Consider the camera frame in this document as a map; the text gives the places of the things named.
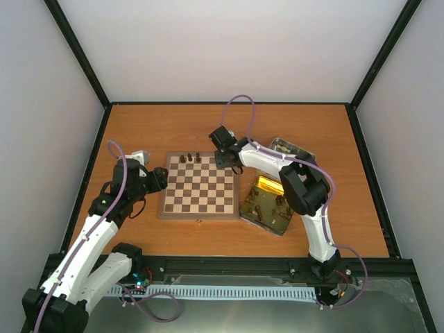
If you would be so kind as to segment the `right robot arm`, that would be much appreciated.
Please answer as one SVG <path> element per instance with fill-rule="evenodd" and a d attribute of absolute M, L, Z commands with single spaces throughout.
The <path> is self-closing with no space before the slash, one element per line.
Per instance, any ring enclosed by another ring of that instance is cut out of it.
<path fill-rule="evenodd" d="M 209 139 L 215 145 L 216 165 L 242 170 L 250 167 L 279 180 L 290 208 L 301 216 L 309 241 L 309 265 L 325 281 L 336 269 L 340 253 L 332 240 L 327 216 L 330 186 L 314 158 L 305 153 L 279 153 L 247 137 L 237 139 L 224 126 Z"/>

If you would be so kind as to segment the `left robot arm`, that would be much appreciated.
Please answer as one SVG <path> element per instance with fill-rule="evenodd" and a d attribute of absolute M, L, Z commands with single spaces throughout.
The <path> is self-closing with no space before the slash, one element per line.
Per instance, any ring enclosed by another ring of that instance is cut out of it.
<path fill-rule="evenodd" d="M 118 160 L 63 260 L 39 289 L 28 289 L 22 298 L 33 332 L 83 332 L 93 309 L 114 285 L 143 274 L 142 250 L 130 244 L 118 244 L 101 265 L 96 262 L 123 222 L 134 217 L 135 204 L 166 189 L 167 181 L 165 168 L 148 171 L 137 157 Z"/>

